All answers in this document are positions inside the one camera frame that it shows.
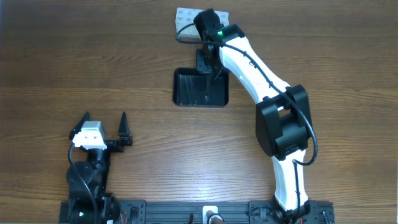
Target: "wooden tabletop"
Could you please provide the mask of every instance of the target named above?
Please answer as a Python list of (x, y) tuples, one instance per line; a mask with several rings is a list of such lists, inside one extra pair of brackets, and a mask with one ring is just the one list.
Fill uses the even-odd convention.
[(0, 222), (58, 221), (68, 133), (86, 111), (107, 138), (127, 113), (134, 144), (112, 156), (108, 184), (118, 198), (272, 198), (255, 104), (233, 75), (224, 108), (172, 102), (174, 70), (201, 47), (175, 41), (177, 7), (228, 11), (271, 70), (307, 89), (311, 200), (333, 202), (338, 223), (396, 222), (398, 2), (371, 0), (2, 1)]

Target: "wooden table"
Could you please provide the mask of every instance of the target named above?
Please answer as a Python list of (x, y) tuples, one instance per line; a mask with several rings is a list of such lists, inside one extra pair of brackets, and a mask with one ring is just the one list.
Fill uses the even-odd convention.
[[(148, 201), (270, 200), (271, 159), (254, 103), (231, 75), (224, 108), (172, 102), (195, 49), (174, 40), (177, 7), (228, 11), (281, 79), (309, 93), (319, 154), (312, 200), (336, 221), (395, 223), (397, 1), (2, 1), (0, 222), (57, 222), (68, 197), (68, 133), (85, 111), (133, 147), (112, 156), (108, 191)], [(312, 153), (307, 152), (307, 160)], [(85, 153), (74, 154), (75, 160)]]

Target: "wood grain surface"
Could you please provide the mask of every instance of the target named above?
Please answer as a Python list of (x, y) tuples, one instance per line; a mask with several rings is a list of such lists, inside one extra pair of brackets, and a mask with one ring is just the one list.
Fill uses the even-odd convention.
[(255, 106), (233, 75), (224, 108), (172, 102), (174, 70), (194, 67), (200, 47), (175, 41), (177, 7), (228, 11), (281, 79), (308, 90), (310, 199), (334, 202), (338, 223), (397, 221), (397, 1), (1, 3), (0, 222), (58, 221), (68, 133), (85, 111), (109, 138), (127, 113), (134, 145), (112, 156), (108, 184), (118, 198), (272, 198)]

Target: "white egg carton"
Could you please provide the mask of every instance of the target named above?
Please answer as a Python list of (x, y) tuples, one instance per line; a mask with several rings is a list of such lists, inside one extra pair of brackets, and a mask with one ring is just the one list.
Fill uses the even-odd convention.
[[(178, 32), (184, 26), (191, 24), (193, 22), (193, 18), (198, 15), (199, 12), (202, 12), (202, 9), (187, 9), (187, 8), (177, 8), (177, 13), (175, 15), (175, 28), (176, 32)], [(228, 21), (228, 12), (215, 11), (220, 18), (220, 21), (224, 26), (229, 25)], [(191, 37), (200, 39), (199, 33), (195, 26), (191, 26), (186, 28), (181, 32), (180, 37)]]

